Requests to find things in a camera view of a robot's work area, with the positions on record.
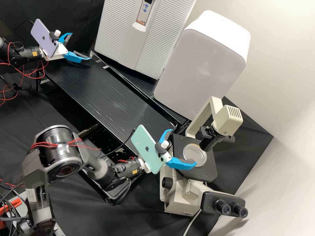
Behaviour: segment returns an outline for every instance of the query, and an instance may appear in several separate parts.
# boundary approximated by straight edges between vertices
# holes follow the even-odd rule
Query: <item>power cord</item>
[[[193,217],[193,219],[192,219],[191,222],[189,223],[189,225],[188,225],[188,227],[187,227],[185,233],[183,234],[183,236],[186,236],[186,234],[187,234],[189,228],[191,227],[191,225],[193,224],[193,222],[195,221],[195,219],[197,218],[197,216],[200,214],[201,211],[202,211],[202,210],[200,209],[200,210],[195,214],[195,216]]]

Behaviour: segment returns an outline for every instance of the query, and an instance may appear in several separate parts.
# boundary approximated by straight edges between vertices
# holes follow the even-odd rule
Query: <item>sticker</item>
[[[92,170],[92,171],[95,170],[95,168],[94,168],[93,166],[91,166],[90,164],[87,164],[85,167],[86,167],[86,168],[89,168],[89,169]]]
[[[186,216],[193,216],[194,214],[192,213],[188,213],[188,212],[183,212],[182,215],[186,215]]]
[[[26,188],[26,195],[29,202],[37,202],[35,189],[33,188]]]

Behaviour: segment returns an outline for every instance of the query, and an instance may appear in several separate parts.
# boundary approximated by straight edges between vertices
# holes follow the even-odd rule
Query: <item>microscope eyepiece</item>
[[[245,207],[241,207],[238,203],[232,202],[230,204],[232,211],[241,218],[248,216],[248,210]]]
[[[224,200],[220,199],[214,202],[213,207],[216,212],[222,215],[229,215],[231,213],[231,207]]]

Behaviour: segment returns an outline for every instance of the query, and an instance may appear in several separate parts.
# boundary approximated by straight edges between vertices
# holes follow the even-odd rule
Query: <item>petri dish lid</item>
[[[197,162],[196,167],[203,166],[207,161],[207,153],[197,144],[187,144],[183,150],[184,159]]]

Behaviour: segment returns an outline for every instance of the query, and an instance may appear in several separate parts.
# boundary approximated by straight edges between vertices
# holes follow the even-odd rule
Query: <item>robotic arm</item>
[[[22,163],[31,220],[18,223],[21,235],[51,235],[55,231],[56,221],[48,193],[50,184],[85,169],[89,178],[109,191],[143,172],[144,163],[137,158],[111,166],[92,156],[84,143],[69,145],[74,139],[79,139],[78,135],[62,125],[51,126],[35,136],[37,148],[31,149]],[[47,148],[45,143],[58,145]]]

